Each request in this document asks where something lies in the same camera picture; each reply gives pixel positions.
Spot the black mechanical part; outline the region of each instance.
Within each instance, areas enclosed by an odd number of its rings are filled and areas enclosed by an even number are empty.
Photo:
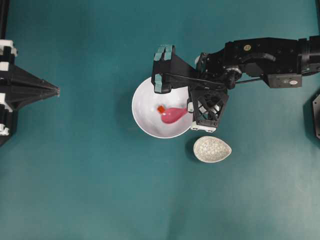
[[[9,0],[0,0],[0,36],[5,39]],[[0,46],[0,146],[17,130],[18,111],[22,107],[58,96],[60,89],[15,65],[15,48],[2,41]]]
[[[193,119],[197,125],[209,128],[219,125],[228,90],[236,85],[263,80],[273,89],[298,88],[303,76],[320,72],[320,36],[309,40],[265,37],[227,42],[218,52],[202,52],[196,68],[179,58],[174,47],[169,59],[165,59],[165,51],[153,61],[151,82],[155,90],[155,76],[160,76],[161,83],[161,90],[155,92],[165,94],[188,86]],[[238,81],[243,73],[258,78]],[[219,111],[215,105],[221,105]]]
[[[0,39],[6,38],[9,0],[0,0]]]
[[[193,117],[197,125],[217,128],[227,105],[226,91],[191,90]]]
[[[312,110],[315,135],[320,139],[320,95],[313,100]]]

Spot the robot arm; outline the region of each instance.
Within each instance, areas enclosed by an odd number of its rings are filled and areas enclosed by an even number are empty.
[[[303,76],[320,72],[320,36],[299,40],[256,38],[227,42],[224,49],[204,53],[191,67],[162,45],[154,55],[151,82],[154,92],[188,87],[188,111],[193,130],[214,132],[228,101],[228,90],[237,84],[263,80],[270,88],[297,88]],[[238,81],[246,73],[256,79]]]

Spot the white ceramic dish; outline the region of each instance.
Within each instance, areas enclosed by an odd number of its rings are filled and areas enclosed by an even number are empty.
[[[175,138],[190,128],[193,115],[187,113],[177,122],[166,124],[161,121],[161,115],[157,108],[160,105],[165,108],[186,108],[188,97],[188,87],[172,89],[167,94],[155,93],[151,77],[149,77],[139,85],[133,95],[133,118],[145,133],[153,137],[160,139]]]
[[[205,163],[217,163],[226,159],[232,152],[231,147],[214,136],[203,136],[195,141],[193,152],[197,159]]]

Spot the black bracket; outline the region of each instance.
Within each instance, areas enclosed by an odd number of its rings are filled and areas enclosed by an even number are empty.
[[[315,135],[320,139],[320,95],[318,95],[312,102],[313,109],[313,124]]]

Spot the teal tabletop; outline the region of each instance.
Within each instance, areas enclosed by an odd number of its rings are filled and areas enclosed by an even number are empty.
[[[161,44],[193,65],[228,41],[318,34],[314,0],[12,0],[16,65],[61,92],[0,148],[0,239],[318,239],[320,75],[231,90],[212,136],[232,154],[214,164],[193,154],[208,133],[154,138],[131,111]]]

